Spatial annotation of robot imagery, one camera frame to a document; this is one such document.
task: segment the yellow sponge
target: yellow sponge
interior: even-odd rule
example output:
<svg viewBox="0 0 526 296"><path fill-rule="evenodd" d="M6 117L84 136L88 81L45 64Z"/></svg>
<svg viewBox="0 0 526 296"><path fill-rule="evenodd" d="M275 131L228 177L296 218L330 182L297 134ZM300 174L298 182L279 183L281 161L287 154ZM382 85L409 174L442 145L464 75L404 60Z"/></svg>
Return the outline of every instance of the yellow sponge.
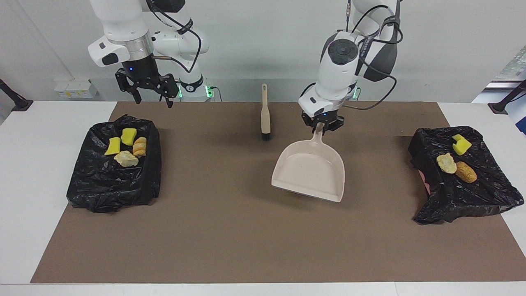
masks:
<svg viewBox="0 0 526 296"><path fill-rule="evenodd" d="M120 152L120 138L113 137L109 139L108 151L104 155L113 155Z"/></svg>
<svg viewBox="0 0 526 296"><path fill-rule="evenodd" d="M471 147L471 143L461 135L454 135L453 139L457 142L453 144L453 150L458 155L464 155L464 153Z"/></svg>
<svg viewBox="0 0 526 296"><path fill-rule="evenodd" d="M120 136L120 139L124 144L132 146L136 135L137 129L123 129L123 135Z"/></svg>

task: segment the pink object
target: pink object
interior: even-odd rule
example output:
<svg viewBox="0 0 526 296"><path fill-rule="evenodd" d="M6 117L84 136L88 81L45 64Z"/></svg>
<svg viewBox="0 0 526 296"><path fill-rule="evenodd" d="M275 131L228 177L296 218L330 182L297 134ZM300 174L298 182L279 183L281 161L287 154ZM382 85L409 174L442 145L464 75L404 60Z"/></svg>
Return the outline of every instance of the pink object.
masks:
<svg viewBox="0 0 526 296"><path fill-rule="evenodd" d="M431 187L428 183L426 183L426 176L424 176L424 173L422 173L420 170L418 170L420 173L420 177L422 178L422 181L424 182L424 186L426 187L426 190L428 191L428 195L431 195Z"/></svg>

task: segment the black cable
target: black cable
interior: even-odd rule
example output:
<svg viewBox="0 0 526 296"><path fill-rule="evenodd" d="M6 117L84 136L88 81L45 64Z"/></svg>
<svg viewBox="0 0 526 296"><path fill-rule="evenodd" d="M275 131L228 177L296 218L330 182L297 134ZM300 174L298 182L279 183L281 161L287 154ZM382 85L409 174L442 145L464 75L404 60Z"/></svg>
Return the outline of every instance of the black cable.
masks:
<svg viewBox="0 0 526 296"><path fill-rule="evenodd" d="M375 10L376 8L385 8L385 9L389 9L389 7L387 5L377 5L377 6L374 6L373 8L369 9L367 12L365 12L361 18L358 20L358 22L356 23L355 27L352 29L351 33L354 33L356 28L358 27L358 25L361 23L361 21L373 10Z"/></svg>
<svg viewBox="0 0 526 296"><path fill-rule="evenodd" d="M360 40L360 42L358 42L358 48L360 47L360 44L364 42L364 40L365 39L362 39L362 40ZM377 101L375 104L372 104L371 106L365 107L365 108L359 108L359 107L350 106L350 105L342 105L342 107L351 108L351 109L360 110L360 111L365 111L365 110L370 110L370 109L380 105L380 103L382 103L383 100L385 100L391 94L391 92L395 89L396 84L397 84L397 79L394 76L391 76L391 75L389 75L387 73L384 73L384 72L374 68L373 66L369 65L361 55L358 55L358 58L360 59L360 61L365 66L367 66L367 68L371 68L371 69L373 69L373 71L376 71L379 74L385 75L385 76L393 79L393 86L391 87L391 89L387 92L387 94L385 96L383 96L383 98L381 100Z"/></svg>
<svg viewBox="0 0 526 296"><path fill-rule="evenodd" d="M526 93L524 93L524 94L522 94L522 95L520 95L520 96L514 98L513 100L510 101L510 103L511 103L511 102L515 102L516 100L518 100L518 99L524 97L525 95L526 95Z"/></svg>
<svg viewBox="0 0 526 296"><path fill-rule="evenodd" d="M219 99L221 100L221 102L223 102L223 97L221 96L221 90L217 86L211 86L210 89L217 90L217 92L219 93Z"/></svg>
<svg viewBox="0 0 526 296"><path fill-rule="evenodd" d="M181 28L184 28L185 26L183 24L181 24L180 22L176 21L175 19L173 19L172 17L170 17L169 15L167 15L165 12L163 12L162 10L159 9L159 7L155 6L155 4L153 4L151 2L151 0L146 0L146 2L148 2L148 4L150 5L150 11L155 15L155 17L161 21L163 23L163 21L159 18L159 16L157 16L157 14L155 13L154 10L156 10L157 12L161 13L165 18L169 19L170 21L174 22L176 25L180 26ZM201 46L203 45L203 41L201 40L201 37L199 37L199 35L197 35L196 32L192 31L191 29L188 29L188 32L194 34L197 39L199 40L199 46L197 48L197 53L196 53L196 56L194 58L194 61L192 62L192 66L190 67L190 69L187 69L180 61L174 59L173 57L170 57L170 59L174 62L176 62L179 66L181 66L186 73L190 73L192 72L192 70L194 69L194 66L196 65L197 63L197 57L199 57L199 54L201 53Z"/></svg>
<svg viewBox="0 0 526 296"><path fill-rule="evenodd" d="M313 86L313 85L315 85L315 84L316 84L316 82L313 82L313 83L307 85L307 87L305 87L305 89L304 89L303 92L301 93L301 96L303 96L303 95L307 92L307 89L309 89L309 87L311 87L311 86Z"/></svg>
<svg viewBox="0 0 526 296"><path fill-rule="evenodd" d="M349 19L351 18L351 0L347 1L347 10L345 12L345 15L347 16L347 25L345 26L345 32L349 32Z"/></svg>
<svg viewBox="0 0 526 296"><path fill-rule="evenodd" d="M402 42L402 40L403 40L402 30L400 30L400 28L398 27L397 24L395 24L394 29L400 34L400 39L399 40L396 40L395 42L391 42L391 41L384 41L384 40L380 40L380 39L373 39L373 41L378 42L378 43L385 43L385 44L398 44L398 43Z"/></svg>
<svg viewBox="0 0 526 296"><path fill-rule="evenodd" d="M386 9L389 9L389 7L387 5L377 5L377 6L374 6L372 7L371 9L369 9L368 11L366 11L362 16L361 18L358 20L358 22L356 23L355 27L352 29L351 33L354 33L356 28L358 28L358 25L360 25L361 21L370 13L372 12L373 10L377 9L377 8L386 8ZM391 41L384 41L384 40L380 40L380 39L373 39L373 41L376 41L376 42L379 42L379 43L385 43L385 44L398 44L400 42L402 42L403 40L403 33L402 33L402 30L400 30L400 27L397 25L397 24L394 24L394 29L400 34L400 39L397 40L396 42L391 42Z"/></svg>

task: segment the green led light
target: green led light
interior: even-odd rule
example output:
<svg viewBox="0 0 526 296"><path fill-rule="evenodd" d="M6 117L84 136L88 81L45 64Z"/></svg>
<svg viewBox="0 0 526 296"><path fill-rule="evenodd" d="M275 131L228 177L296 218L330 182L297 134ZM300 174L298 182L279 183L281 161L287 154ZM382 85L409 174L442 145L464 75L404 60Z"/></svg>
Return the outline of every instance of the green led light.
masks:
<svg viewBox="0 0 526 296"><path fill-rule="evenodd" d="M355 92L354 92L354 94L352 95L352 100L353 100L353 101L357 101L357 100L360 98L360 94L361 94L361 88L356 87L356 88L355 88Z"/></svg>
<svg viewBox="0 0 526 296"><path fill-rule="evenodd" d="M206 88L206 96L208 98L213 97L214 96L214 92L212 91L212 89L210 87L206 86L206 85L205 85L205 88Z"/></svg>

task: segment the white table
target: white table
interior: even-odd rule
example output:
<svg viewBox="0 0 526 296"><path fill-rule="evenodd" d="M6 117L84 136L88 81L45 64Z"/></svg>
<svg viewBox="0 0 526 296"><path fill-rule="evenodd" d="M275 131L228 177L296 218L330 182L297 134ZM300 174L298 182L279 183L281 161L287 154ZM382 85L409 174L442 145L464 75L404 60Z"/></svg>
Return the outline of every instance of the white table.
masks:
<svg viewBox="0 0 526 296"><path fill-rule="evenodd" d="M526 282L29 284L67 206L86 131L108 121L115 105L35 102L0 125L0 295L526 295ZM526 196L526 139L509 117L494 115L485 104L439 105L451 126L469 125L484 135L503 172ZM525 253L526 206L502 216Z"/></svg>

